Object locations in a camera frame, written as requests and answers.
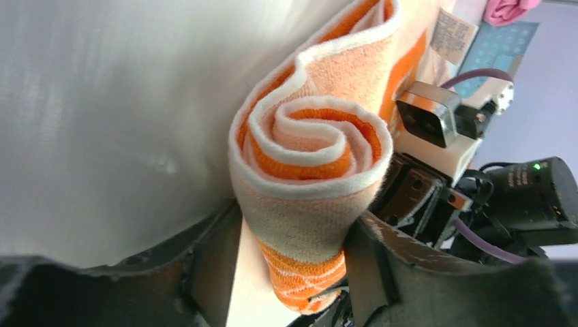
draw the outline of orange and white towel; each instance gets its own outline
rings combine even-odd
[[[277,297],[302,314],[346,273],[342,243],[378,191],[396,95],[427,53],[438,0],[355,0],[260,82],[235,116],[230,172]]]

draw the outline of shiny white surface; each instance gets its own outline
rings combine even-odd
[[[249,90],[350,0],[3,0],[0,255],[116,264],[232,191]]]

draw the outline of cylindrical black motor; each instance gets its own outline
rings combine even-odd
[[[578,186],[562,159],[516,163],[486,174],[494,192],[484,211],[508,230],[578,228]]]

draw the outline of blue object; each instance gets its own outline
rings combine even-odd
[[[480,68],[509,72],[516,57],[526,53],[539,25],[539,22],[518,21],[504,27],[493,27],[484,22],[459,74]],[[465,99],[472,96],[485,81],[486,78],[473,78],[456,85],[455,91]]]

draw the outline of rolled towel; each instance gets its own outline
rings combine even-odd
[[[438,10],[437,0],[353,1],[234,118],[233,188],[273,291],[294,311],[319,312],[338,295],[309,300],[346,273],[342,243],[393,153],[384,119],[415,79]]]
[[[542,0],[489,0],[484,20],[492,26],[504,26],[515,22],[534,9]]]

